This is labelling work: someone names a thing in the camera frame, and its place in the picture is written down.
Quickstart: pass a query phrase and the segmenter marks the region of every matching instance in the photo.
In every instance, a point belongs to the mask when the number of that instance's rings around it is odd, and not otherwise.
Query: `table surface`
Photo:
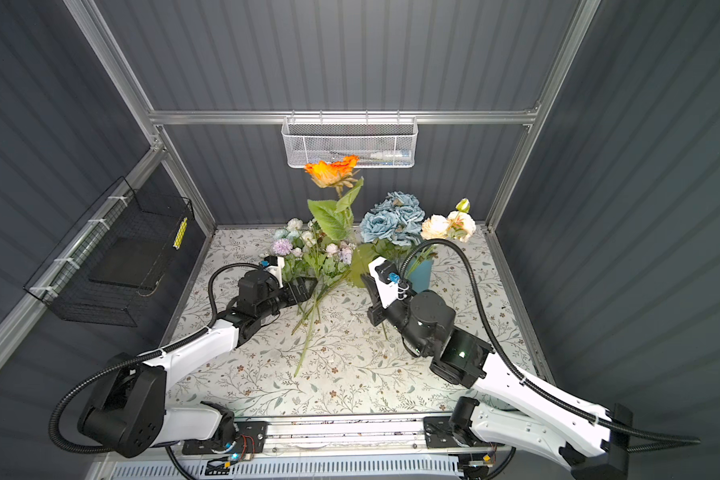
[[[211,274],[225,264],[258,263],[259,254],[271,244],[273,231],[230,229],[215,233],[173,340],[208,323],[206,289]],[[485,311],[502,347],[515,363],[534,371],[485,238],[478,233],[460,246],[474,269]],[[219,310],[236,294],[243,273],[234,269],[216,279]],[[446,247],[438,248],[430,289],[456,310],[456,326],[488,339],[467,275],[456,253]],[[296,377],[306,327],[291,334],[298,321],[297,308],[291,307],[239,349],[209,360],[175,384],[166,404],[192,405],[207,400],[231,408],[238,416],[441,412],[451,411],[460,396],[477,396],[482,402],[506,407],[496,398],[440,379],[429,370],[431,359],[411,358],[390,326],[385,332],[381,326],[371,325],[366,317],[369,303],[365,290],[348,283],[323,299],[313,340]]]

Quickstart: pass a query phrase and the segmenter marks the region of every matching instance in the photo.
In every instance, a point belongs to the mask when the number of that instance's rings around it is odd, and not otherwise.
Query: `orange flower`
[[[352,188],[352,182],[357,181],[352,178],[354,172],[352,169],[360,160],[356,155],[344,157],[344,160],[327,164],[320,160],[318,164],[308,164],[304,170],[312,176],[312,181],[320,188],[342,187]]]

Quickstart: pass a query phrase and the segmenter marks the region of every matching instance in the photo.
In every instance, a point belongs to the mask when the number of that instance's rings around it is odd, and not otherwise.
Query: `flower pot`
[[[429,259],[421,262],[415,270],[407,274],[414,292],[421,293],[429,289],[429,279],[432,276],[432,264],[434,260]]]

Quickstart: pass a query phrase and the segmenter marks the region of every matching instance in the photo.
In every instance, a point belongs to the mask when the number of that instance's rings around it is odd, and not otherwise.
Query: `gray wall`
[[[605,2],[498,235],[555,379],[720,478],[720,0]]]
[[[163,168],[155,170],[143,189],[177,194]],[[104,368],[112,356],[135,355],[159,345],[204,241],[197,222],[191,222],[178,256],[136,328],[65,322],[50,312],[39,320],[0,370],[0,478],[85,476],[93,456],[66,453],[50,442],[50,411],[62,395]],[[62,433],[74,442],[92,443],[76,427],[89,394],[86,390],[73,400],[62,417]]]
[[[532,108],[575,0],[100,2],[157,110]],[[422,126],[415,166],[362,171],[363,216],[389,191],[428,214],[488,213],[522,127]],[[286,166],[276,127],[169,126],[219,224],[310,218],[328,198]]]
[[[576,1],[99,6],[158,110],[521,110]]]
[[[61,1],[0,2],[0,321],[78,216],[148,147]],[[162,168],[144,189],[176,194]],[[157,345],[203,241],[192,223],[138,328],[39,320],[0,370],[0,478],[84,476],[90,456],[50,444],[51,409],[113,355]],[[80,407],[64,418],[68,435]]]
[[[61,1],[0,2],[0,321],[149,147]]]
[[[277,126],[171,125],[171,138],[201,185],[219,224],[278,224],[309,220],[307,199],[336,198],[300,168],[290,168]],[[521,125],[423,125],[412,168],[359,170],[365,187],[352,206],[360,221],[387,192],[416,195],[427,214],[447,215],[462,197],[485,218]]]

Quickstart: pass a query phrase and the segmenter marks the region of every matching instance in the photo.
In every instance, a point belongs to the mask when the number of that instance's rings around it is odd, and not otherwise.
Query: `white wire basket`
[[[282,122],[282,140],[288,166],[304,168],[320,160],[331,164],[357,155],[358,168],[413,167],[418,136],[416,118],[387,119],[323,121],[286,117]]]

